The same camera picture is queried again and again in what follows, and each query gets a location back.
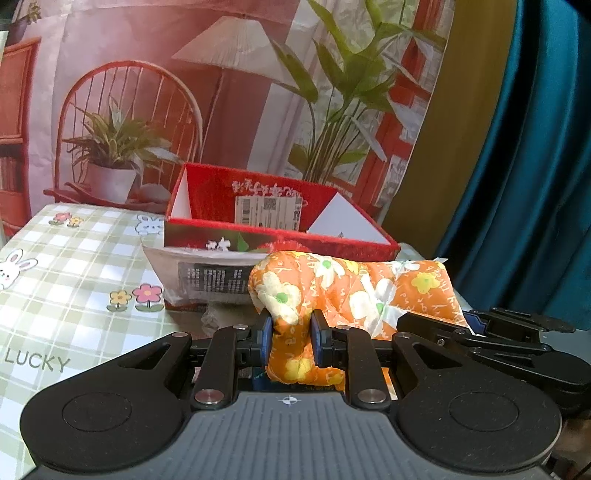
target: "gray ribbed plate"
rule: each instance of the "gray ribbed plate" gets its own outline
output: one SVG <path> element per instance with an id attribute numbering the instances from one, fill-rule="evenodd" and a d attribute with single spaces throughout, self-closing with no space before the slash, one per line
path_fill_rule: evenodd
<path id="1" fill-rule="evenodd" d="M 84 476 L 37 469 L 27 480 Z M 435 480 L 478 478 L 433 465 L 381 413 L 349 407 L 339 393 L 241 393 L 195 414 L 178 439 L 142 465 L 93 480 Z M 504 480 L 547 480 L 540 469 Z"/>

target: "orange pillow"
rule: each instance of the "orange pillow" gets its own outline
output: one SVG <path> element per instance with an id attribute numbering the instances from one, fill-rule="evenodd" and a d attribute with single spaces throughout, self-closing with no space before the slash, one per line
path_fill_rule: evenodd
<path id="1" fill-rule="evenodd" d="M 276 252 L 256 265 L 248 289 L 256 309 L 273 317 L 267 374 L 272 380 L 335 385 L 338 368 L 314 365 L 310 314 L 320 309 L 331 327 L 351 325 L 372 338 L 392 338 L 406 312 L 467 326 L 446 269 L 438 261 L 357 263 L 300 252 Z M 385 371 L 391 391 L 391 381 Z"/>

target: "qr code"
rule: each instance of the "qr code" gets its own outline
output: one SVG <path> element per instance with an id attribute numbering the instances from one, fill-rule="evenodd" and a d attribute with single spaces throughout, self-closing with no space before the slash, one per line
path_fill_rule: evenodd
<path id="1" fill-rule="evenodd" d="M 263 204 L 263 210 L 277 210 L 277 199 L 276 198 L 265 198 Z"/>

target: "table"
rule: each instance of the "table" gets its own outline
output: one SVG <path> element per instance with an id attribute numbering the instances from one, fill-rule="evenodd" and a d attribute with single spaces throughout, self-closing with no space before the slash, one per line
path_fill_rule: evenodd
<path id="1" fill-rule="evenodd" d="M 141 236 L 141 215 L 163 218 L 48 205 L 1 249 L 0 262 L 21 249 L 20 262 L 37 265 L 0 291 L 0 480 L 20 479 L 34 466 L 19 419 L 37 391 L 171 332 L 206 336 L 199 314 L 163 308 L 162 285 L 141 249 L 162 245 L 162 234 Z M 422 258 L 401 246 L 399 260 Z M 159 300 L 140 303 L 146 289 Z"/>

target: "white lampshade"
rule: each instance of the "white lampshade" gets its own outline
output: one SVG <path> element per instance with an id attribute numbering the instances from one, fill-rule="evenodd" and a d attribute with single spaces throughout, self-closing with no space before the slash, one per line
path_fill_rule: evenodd
<path id="1" fill-rule="evenodd" d="M 222 17 L 176 52 L 173 58 L 254 73 L 296 86 L 257 20 Z"/>

